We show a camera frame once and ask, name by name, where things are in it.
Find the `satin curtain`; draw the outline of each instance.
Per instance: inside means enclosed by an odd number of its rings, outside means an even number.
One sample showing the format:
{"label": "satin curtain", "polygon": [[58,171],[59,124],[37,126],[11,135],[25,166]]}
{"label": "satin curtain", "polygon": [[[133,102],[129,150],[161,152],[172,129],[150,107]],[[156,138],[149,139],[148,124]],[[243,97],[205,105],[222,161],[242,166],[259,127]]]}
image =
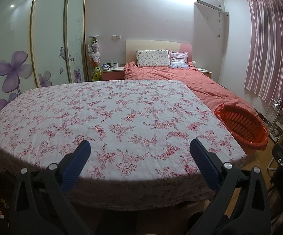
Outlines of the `satin curtain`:
{"label": "satin curtain", "polygon": [[249,0],[252,38],[244,87],[265,102],[283,94],[283,1]]}

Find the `red plastic basket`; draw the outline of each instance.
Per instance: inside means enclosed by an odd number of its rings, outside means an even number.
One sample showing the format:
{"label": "red plastic basket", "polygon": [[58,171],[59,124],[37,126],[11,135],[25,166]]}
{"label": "red plastic basket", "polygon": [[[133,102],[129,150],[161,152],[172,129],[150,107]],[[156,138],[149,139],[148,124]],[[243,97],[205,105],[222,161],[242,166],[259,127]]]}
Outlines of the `red plastic basket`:
{"label": "red plastic basket", "polygon": [[236,105],[219,105],[214,114],[226,126],[246,155],[265,150],[268,144],[266,126],[248,110]]}

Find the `headboard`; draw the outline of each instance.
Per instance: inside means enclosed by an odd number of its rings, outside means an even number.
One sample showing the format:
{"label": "headboard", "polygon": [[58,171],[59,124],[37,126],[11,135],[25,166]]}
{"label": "headboard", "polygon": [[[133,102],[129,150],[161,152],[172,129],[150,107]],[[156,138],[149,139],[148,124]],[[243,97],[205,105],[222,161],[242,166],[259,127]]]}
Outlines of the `headboard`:
{"label": "headboard", "polygon": [[192,45],[179,42],[129,40],[126,41],[126,63],[136,62],[136,50],[171,49],[174,52],[188,52],[187,62],[192,61]]}

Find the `frosted glass door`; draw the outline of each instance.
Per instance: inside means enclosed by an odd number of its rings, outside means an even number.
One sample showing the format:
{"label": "frosted glass door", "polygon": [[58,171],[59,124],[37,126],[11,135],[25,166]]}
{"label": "frosted glass door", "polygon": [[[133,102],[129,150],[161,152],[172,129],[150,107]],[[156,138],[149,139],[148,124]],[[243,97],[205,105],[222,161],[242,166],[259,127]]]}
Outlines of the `frosted glass door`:
{"label": "frosted glass door", "polygon": [[0,0],[0,111],[36,87],[30,51],[32,0]]}
{"label": "frosted glass door", "polygon": [[73,83],[85,82],[83,64],[83,7],[84,0],[68,0],[67,49]]}
{"label": "frosted glass door", "polygon": [[65,0],[36,0],[33,21],[35,67],[41,87],[68,84],[64,48]]}

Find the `butterfly decal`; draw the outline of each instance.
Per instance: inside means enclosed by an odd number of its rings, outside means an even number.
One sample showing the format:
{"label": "butterfly decal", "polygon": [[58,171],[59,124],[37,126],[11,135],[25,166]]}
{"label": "butterfly decal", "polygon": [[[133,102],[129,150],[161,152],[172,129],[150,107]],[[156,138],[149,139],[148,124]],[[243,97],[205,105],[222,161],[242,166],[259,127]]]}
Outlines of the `butterfly decal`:
{"label": "butterfly decal", "polygon": [[[63,47],[61,47],[61,50],[59,50],[59,52],[60,52],[59,58],[62,57],[64,60],[66,60],[65,50]],[[68,57],[72,62],[74,61],[74,57],[71,58],[71,53],[68,54]]]}

